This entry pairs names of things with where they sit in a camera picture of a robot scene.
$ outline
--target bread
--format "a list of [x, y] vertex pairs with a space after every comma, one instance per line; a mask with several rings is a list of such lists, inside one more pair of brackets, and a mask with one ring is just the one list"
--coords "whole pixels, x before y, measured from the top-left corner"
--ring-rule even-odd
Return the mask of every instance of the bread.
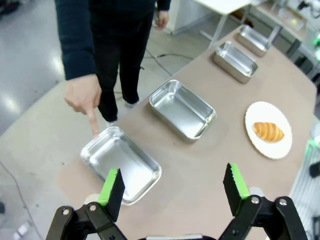
[[253, 130], [259, 138], [268, 143], [277, 143], [285, 137], [284, 132], [272, 122], [255, 122]]

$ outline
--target white sneaker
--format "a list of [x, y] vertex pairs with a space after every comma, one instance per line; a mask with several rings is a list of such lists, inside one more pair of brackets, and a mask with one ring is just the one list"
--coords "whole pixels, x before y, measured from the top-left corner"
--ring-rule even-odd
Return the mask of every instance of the white sneaker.
[[112, 127], [116, 121], [105, 121], [106, 128]]
[[126, 101], [124, 101], [124, 105], [130, 110], [130, 109], [133, 109], [135, 105], [137, 105], [139, 103], [139, 101], [137, 101], [136, 103], [128, 103]]

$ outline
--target shallow metal tray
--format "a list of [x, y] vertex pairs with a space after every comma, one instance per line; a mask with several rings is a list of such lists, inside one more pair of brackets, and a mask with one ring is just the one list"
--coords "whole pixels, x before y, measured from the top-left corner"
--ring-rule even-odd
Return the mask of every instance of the shallow metal tray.
[[239, 29], [236, 40], [258, 57], [263, 57], [271, 46], [268, 38], [247, 25]]
[[221, 44], [215, 50], [213, 61], [243, 84], [248, 82], [258, 69], [256, 62], [236, 48], [231, 41]]
[[177, 80], [170, 80], [149, 98], [162, 120], [187, 142], [199, 139], [217, 118], [216, 111]]
[[160, 179], [161, 166], [119, 127], [111, 126], [88, 143], [81, 157], [105, 181], [110, 169], [120, 169], [125, 190], [122, 204], [140, 200]]

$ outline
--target green tape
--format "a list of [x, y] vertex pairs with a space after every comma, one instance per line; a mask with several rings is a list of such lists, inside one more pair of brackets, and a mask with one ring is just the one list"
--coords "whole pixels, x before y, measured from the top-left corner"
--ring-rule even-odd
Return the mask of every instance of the green tape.
[[104, 182], [104, 185], [102, 187], [102, 190], [98, 198], [98, 203], [103, 207], [106, 206], [107, 203], [109, 202], [109, 198], [111, 195], [112, 188], [114, 187], [117, 174], [118, 174], [118, 169], [113, 168], [109, 171], [109, 174], [106, 177], [106, 180]]
[[250, 191], [246, 185], [244, 178], [241, 175], [238, 165], [235, 163], [230, 163], [230, 165], [236, 188], [238, 189], [241, 199], [245, 200], [250, 196]]

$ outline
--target hand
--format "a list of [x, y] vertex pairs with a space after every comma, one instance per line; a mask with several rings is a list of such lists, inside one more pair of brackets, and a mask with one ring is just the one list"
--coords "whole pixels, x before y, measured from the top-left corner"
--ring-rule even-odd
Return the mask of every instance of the hand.
[[158, 19], [157, 19], [157, 30], [163, 30], [166, 28], [169, 22], [169, 12], [168, 11], [159, 11], [158, 12]]
[[99, 105], [101, 87], [95, 74], [77, 77], [66, 82], [65, 101], [74, 109], [89, 117], [92, 134], [99, 134], [98, 122], [94, 109]]

